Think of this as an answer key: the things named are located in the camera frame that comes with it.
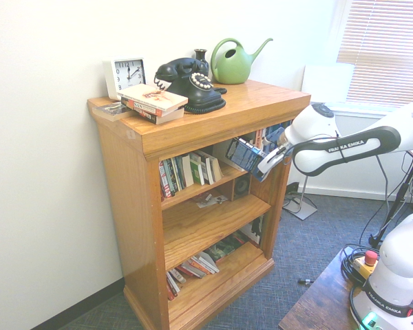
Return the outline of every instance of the watering can handle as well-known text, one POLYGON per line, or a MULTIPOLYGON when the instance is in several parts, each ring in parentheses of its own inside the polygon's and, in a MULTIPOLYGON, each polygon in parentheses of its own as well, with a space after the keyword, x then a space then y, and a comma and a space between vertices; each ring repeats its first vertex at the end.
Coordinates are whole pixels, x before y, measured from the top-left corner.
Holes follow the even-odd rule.
POLYGON ((216 70, 216 61, 215 61, 215 55, 217 54, 217 52, 218 52, 218 50, 219 50, 219 48, 221 48, 221 46, 224 44, 224 43, 228 43, 229 41, 232 41, 232 42, 234 42, 237 46, 242 46, 242 44, 239 42, 239 41, 237 41, 237 40, 235 40, 234 38, 227 38, 227 39, 223 39, 222 41, 220 41, 219 43, 218 43, 218 45, 217 46, 215 46, 215 48, 214 48, 214 50, 213 50, 213 53, 212 53, 212 55, 211 55, 211 71, 213 71, 213 70, 216 70))

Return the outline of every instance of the white clock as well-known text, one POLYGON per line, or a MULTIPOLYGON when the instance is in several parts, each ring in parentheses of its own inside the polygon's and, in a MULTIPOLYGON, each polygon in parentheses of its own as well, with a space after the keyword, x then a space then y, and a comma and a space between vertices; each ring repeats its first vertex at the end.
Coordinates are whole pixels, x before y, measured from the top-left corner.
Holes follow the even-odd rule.
POLYGON ((105 83, 112 100, 120 100, 121 89, 145 84, 144 59, 140 57, 114 57, 103 61, 105 83))

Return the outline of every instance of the window blind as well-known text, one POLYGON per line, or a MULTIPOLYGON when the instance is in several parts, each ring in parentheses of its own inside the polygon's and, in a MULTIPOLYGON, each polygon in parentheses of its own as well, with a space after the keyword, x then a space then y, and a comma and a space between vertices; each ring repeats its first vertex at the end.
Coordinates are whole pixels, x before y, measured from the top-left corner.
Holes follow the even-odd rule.
POLYGON ((347 102, 413 101, 413 1, 353 0, 337 61, 355 65, 347 102))

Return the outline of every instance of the gray carpet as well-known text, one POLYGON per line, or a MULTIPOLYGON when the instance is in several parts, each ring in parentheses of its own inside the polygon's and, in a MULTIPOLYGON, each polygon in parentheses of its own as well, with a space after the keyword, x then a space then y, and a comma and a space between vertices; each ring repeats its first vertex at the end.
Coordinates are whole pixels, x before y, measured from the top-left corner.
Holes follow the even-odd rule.
MULTIPOLYGON (((380 201, 308 195, 318 211, 305 221, 283 210, 274 249, 275 269, 255 284, 202 330, 277 329, 307 287, 299 278, 315 279, 346 243, 358 243, 380 201)), ((395 217, 413 211, 404 207, 395 217)), ((385 207, 371 221, 363 243, 384 220, 385 207)), ((124 296, 119 294, 62 330, 143 330, 124 296)))

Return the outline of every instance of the green light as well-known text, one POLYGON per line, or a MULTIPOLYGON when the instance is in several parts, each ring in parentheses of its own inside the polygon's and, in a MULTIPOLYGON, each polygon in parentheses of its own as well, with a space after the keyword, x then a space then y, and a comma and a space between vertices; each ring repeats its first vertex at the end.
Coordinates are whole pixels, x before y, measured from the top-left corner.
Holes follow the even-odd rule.
POLYGON ((363 319, 363 324, 364 325, 368 325, 369 324, 369 322, 370 321, 373 321, 374 320, 374 318, 376 318, 376 314, 374 313, 374 312, 370 312, 369 314, 367 314, 367 316, 363 319))

